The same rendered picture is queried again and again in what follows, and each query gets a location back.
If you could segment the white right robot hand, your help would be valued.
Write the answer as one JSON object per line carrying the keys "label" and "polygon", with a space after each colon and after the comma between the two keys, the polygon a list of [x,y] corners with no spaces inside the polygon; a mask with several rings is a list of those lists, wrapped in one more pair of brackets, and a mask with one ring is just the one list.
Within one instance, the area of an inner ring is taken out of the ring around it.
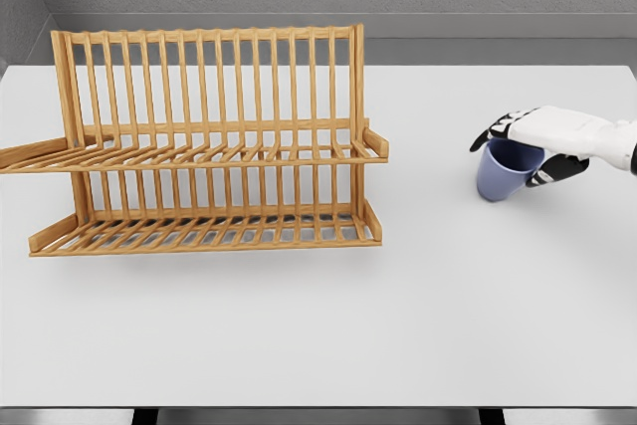
{"label": "white right robot hand", "polygon": [[592,156],[616,159],[619,149],[602,138],[614,126],[581,111],[541,106],[501,116],[475,139],[470,150],[478,150],[495,137],[552,151],[554,156],[526,182],[527,187],[535,188],[583,172]]}

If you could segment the blue cup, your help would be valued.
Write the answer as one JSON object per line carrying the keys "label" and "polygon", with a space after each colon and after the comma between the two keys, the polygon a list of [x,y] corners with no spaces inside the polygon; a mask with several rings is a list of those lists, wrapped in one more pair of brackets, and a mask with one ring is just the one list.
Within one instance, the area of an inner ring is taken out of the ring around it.
{"label": "blue cup", "polygon": [[542,148],[492,138],[480,161],[477,189],[489,201],[505,200],[526,185],[543,160]]}

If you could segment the wooden two-tier dish rack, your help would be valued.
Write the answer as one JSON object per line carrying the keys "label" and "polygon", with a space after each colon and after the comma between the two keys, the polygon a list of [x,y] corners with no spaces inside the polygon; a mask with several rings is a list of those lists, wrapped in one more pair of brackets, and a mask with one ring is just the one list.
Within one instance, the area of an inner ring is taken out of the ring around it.
{"label": "wooden two-tier dish rack", "polygon": [[0,174],[67,173],[34,257],[378,246],[364,192],[364,28],[51,35],[64,133]]}

